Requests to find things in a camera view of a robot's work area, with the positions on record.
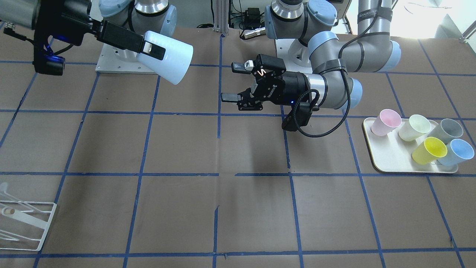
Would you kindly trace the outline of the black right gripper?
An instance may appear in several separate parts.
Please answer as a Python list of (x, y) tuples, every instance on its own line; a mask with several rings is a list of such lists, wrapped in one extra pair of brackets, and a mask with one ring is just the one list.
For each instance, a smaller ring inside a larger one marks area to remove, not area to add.
[(35, 46), (44, 49), (49, 37), (80, 46), (85, 34), (104, 44), (142, 52), (157, 60), (165, 57), (165, 47), (144, 40), (143, 36), (107, 20), (90, 17), (89, 0), (41, 0), (35, 24)]

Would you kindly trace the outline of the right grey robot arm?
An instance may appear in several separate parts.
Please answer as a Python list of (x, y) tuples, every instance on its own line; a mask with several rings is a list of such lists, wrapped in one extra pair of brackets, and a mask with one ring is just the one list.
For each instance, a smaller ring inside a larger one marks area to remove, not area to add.
[(33, 45), (34, 64), (64, 63), (61, 53), (80, 46), (85, 34), (121, 50), (165, 58), (165, 46), (146, 40), (145, 33), (173, 35), (176, 9), (169, 1), (100, 0), (101, 20), (91, 10), (90, 0), (2, 0), (1, 20), (11, 25), (5, 34)]

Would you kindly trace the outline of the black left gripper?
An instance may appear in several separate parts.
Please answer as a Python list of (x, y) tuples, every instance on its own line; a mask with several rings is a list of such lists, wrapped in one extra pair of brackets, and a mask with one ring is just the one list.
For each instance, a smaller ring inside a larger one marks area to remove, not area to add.
[(255, 80), (250, 88), (235, 93), (221, 93), (222, 102), (238, 102), (240, 111), (260, 111), (262, 103), (292, 105), (304, 92), (310, 90), (303, 73), (287, 71), (283, 59), (258, 54), (255, 60), (233, 62), (233, 73), (251, 74)]

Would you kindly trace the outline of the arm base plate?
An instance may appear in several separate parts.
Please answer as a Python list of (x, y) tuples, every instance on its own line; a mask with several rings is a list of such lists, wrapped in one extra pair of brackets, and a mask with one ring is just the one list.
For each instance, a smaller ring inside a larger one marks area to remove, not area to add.
[(104, 44), (96, 64), (99, 73), (156, 74), (136, 59), (136, 53)]
[(276, 39), (276, 56), (283, 59), (287, 71), (312, 73), (308, 48), (298, 39)]

